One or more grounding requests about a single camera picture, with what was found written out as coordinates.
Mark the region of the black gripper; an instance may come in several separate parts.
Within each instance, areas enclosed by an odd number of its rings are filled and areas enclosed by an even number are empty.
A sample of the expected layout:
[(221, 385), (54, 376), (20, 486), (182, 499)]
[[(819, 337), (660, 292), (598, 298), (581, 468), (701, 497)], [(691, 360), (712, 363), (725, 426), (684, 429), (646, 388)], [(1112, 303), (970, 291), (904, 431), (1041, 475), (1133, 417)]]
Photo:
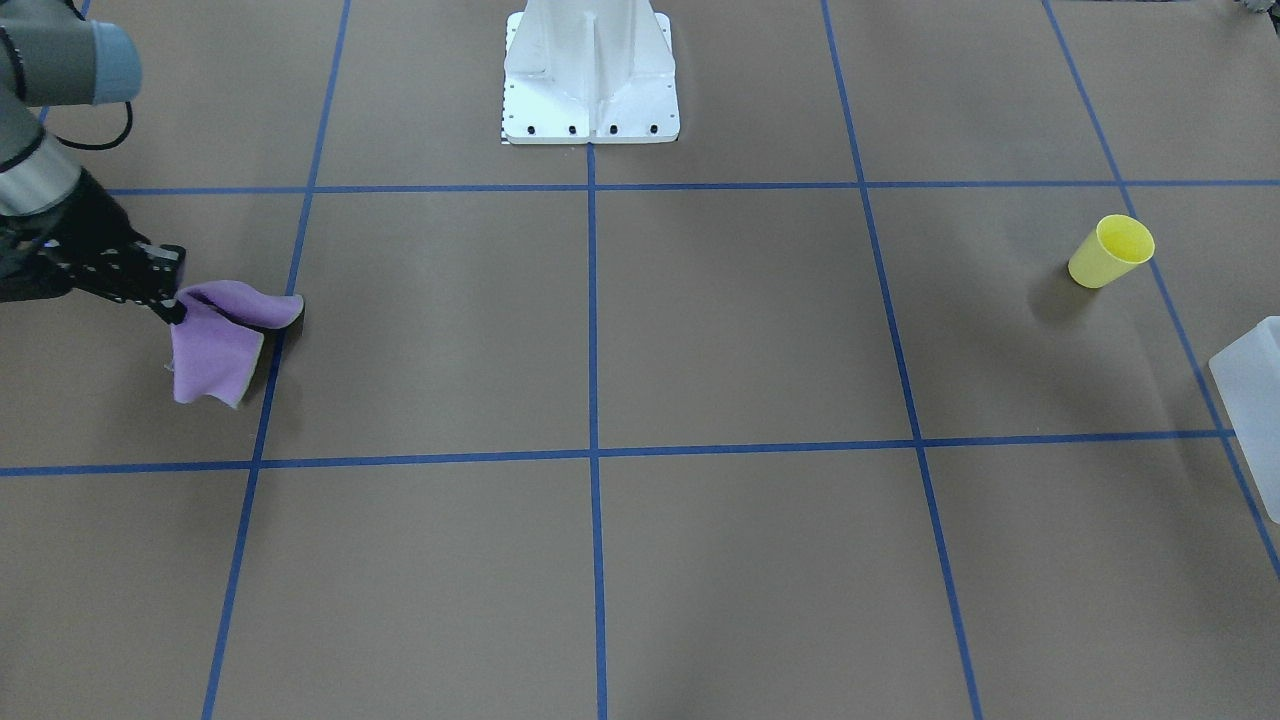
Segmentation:
[(3, 217), (1, 301), (58, 299), (73, 290), (147, 305), (168, 325), (186, 320), (178, 293), (161, 293), (148, 240), (88, 170), (46, 211)]

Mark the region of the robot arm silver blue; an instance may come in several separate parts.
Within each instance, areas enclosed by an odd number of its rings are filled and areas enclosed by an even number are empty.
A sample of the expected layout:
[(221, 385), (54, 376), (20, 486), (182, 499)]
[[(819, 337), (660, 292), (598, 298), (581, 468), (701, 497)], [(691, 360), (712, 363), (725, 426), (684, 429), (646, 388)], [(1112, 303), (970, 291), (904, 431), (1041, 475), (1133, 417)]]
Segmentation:
[(183, 247), (155, 245), (76, 158), (38, 108), (129, 108), (143, 70), (120, 26), (73, 1), (5, 1), (1, 19), (3, 301), (59, 299), (74, 290), (148, 307), (175, 325)]

